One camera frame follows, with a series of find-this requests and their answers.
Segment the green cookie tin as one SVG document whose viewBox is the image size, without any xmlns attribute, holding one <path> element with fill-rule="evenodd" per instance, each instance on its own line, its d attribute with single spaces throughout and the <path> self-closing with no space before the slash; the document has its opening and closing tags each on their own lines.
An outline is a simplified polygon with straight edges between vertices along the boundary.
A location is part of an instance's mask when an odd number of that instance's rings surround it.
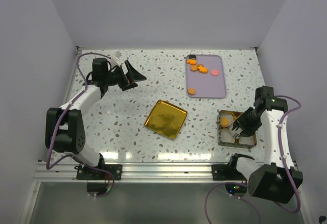
<svg viewBox="0 0 327 224">
<path fill-rule="evenodd" d="M 217 116 L 218 144 L 220 146 L 251 149 L 257 145 L 256 135 L 250 137 L 233 138 L 231 129 L 234 121 L 242 112 L 220 110 Z"/>
</svg>

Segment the pink round cookie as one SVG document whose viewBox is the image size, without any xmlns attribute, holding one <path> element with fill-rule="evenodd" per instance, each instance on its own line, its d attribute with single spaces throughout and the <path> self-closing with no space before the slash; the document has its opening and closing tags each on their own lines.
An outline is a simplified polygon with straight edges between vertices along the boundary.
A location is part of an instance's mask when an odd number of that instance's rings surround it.
<svg viewBox="0 0 327 224">
<path fill-rule="evenodd" d="M 219 75 L 219 71 L 218 71 L 217 69 L 213 69 L 213 70 L 211 71 L 211 74 L 212 74 L 213 76 L 218 76 L 218 75 Z"/>
</svg>

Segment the metal tongs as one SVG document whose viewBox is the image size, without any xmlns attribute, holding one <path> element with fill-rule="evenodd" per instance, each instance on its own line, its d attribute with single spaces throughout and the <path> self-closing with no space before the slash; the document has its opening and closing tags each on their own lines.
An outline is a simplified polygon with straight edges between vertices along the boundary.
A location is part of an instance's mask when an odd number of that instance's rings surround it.
<svg viewBox="0 0 327 224">
<path fill-rule="evenodd" d="M 236 140 L 236 139 L 240 138 L 243 130 L 241 128 L 237 128 L 237 129 L 232 129 L 230 132 L 231 132 L 232 138 L 234 138 Z"/>
</svg>

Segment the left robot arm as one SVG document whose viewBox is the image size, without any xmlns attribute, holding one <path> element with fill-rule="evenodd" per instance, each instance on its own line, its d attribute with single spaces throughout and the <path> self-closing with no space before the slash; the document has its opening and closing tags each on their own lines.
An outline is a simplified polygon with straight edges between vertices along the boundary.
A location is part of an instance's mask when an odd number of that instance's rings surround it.
<svg viewBox="0 0 327 224">
<path fill-rule="evenodd" d="M 128 60 L 124 61 L 124 72 L 117 63 L 118 58 L 106 58 L 102 54 L 92 61 L 92 70 L 83 76 L 82 89 L 67 103 L 59 108 L 49 108 L 46 113 L 45 145 L 48 149 L 46 168 L 52 169 L 57 162 L 51 163 L 52 152 L 63 153 L 63 159 L 71 157 L 88 167 L 94 179 L 106 174 L 106 166 L 101 153 L 86 144 L 83 115 L 103 98 L 110 86 L 118 86 L 126 91 L 138 86 L 147 78 L 139 73 Z"/>
</svg>

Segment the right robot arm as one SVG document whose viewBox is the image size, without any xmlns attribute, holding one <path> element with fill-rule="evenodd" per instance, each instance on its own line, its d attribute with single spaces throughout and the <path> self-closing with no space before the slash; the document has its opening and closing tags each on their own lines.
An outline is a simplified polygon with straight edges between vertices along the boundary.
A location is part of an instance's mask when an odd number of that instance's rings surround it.
<svg viewBox="0 0 327 224">
<path fill-rule="evenodd" d="M 284 96 L 276 96 L 272 87 L 262 86 L 255 90 L 253 107 L 238 116 L 229 128 L 234 139 L 250 137 L 263 128 L 266 143 L 263 164 L 258 165 L 250 156 L 234 154 L 227 172 L 232 179 L 243 176 L 251 196 L 278 204 L 299 198 L 298 188 L 303 182 L 303 174 L 295 169 L 288 146 L 290 112 Z"/>
</svg>

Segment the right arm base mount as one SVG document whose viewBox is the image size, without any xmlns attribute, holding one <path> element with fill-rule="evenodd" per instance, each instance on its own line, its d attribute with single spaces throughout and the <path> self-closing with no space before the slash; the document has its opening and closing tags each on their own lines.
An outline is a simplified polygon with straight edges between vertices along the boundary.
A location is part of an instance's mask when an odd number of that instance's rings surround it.
<svg viewBox="0 0 327 224">
<path fill-rule="evenodd" d="M 251 156 L 235 153 L 231 156 L 227 164 L 211 165 L 213 180 L 214 181 L 246 180 L 246 178 L 236 169 L 237 161 L 239 158 L 254 160 L 254 158 Z"/>
</svg>

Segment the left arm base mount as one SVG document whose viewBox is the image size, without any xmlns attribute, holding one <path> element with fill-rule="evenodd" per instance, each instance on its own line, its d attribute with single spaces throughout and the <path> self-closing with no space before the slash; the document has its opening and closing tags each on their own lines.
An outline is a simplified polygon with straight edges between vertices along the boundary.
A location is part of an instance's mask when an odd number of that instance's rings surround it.
<svg viewBox="0 0 327 224">
<path fill-rule="evenodd" d="M 123 166 L 121 164 L 105 164 L 103 169 L 91 169 L 87 166 L 82 166 L 81 164 L 74 167 L 77 171 L 77 180 L 117 180 L 121 179 L 123 172 Z"/>
</svg>

